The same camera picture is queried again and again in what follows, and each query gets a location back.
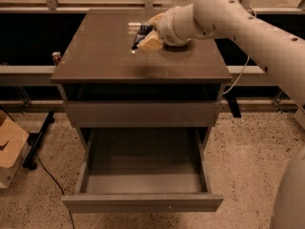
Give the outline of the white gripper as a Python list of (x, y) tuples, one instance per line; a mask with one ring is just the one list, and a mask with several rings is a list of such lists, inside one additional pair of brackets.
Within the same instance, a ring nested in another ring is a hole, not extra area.
[(191, 24), (193, 22), (193, 6), (174, 7), (150, 18), (146, 24), (157, 27), (137, 44), (142, 52), (158, 51), (164, 43), (172, 47), (182, 47), (191, 38)]

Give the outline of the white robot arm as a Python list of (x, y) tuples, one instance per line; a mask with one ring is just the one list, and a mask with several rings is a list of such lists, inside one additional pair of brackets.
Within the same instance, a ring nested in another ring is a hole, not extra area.
[[(193, 0), (140, 26), (132, 47), (182, 47), (191, 39), (232, 40), (297, 105), (305, 125), (305, 40), (258, 19), (238, 0)], [(270, 229), (305, 229), (305, 149), (289, 162), (276, 193)]]

